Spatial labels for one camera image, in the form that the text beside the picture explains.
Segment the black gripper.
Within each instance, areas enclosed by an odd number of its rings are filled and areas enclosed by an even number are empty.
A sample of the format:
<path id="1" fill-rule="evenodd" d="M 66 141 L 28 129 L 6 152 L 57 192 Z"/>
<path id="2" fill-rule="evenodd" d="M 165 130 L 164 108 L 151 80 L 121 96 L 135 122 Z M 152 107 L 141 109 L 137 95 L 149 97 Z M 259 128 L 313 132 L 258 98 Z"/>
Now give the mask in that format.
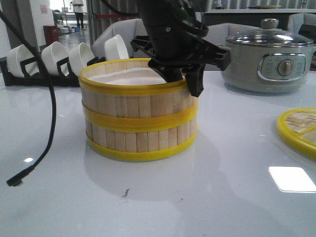
<path id="1" fill-rule="evenodd" d="M 145 27 L 147 36 L 136 36 L 131 46 L 142 51 L 158 66 L 154 69 L 167 83 L 182 80 L 180 69 L 192 96 L 199 97 L 204 90 L 203 73 L 206 64 L 215 65 L 221 71 L 231 62 L 230 51 L 222 49 L 203 38 L 208 27 L 199 23 L 194 27 L 165 25 Z"/>

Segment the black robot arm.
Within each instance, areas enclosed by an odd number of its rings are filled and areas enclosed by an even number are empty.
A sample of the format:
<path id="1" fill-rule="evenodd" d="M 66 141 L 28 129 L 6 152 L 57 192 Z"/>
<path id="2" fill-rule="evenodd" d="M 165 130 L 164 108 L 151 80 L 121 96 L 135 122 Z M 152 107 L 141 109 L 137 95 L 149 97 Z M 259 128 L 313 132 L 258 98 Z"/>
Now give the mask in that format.
<path id="1" fill-rule="evenodd" d="M 196 19 L 190 0 L 139 0 L 137 5 L 148 35 L 134 38 L 134 51 L 149 56 L 148 66 L 166 82 L 185 79 L 191 95 L 199 97 L 205 65 L 224 71 L 230 51 L 204 40 L 208 28 Z"/>

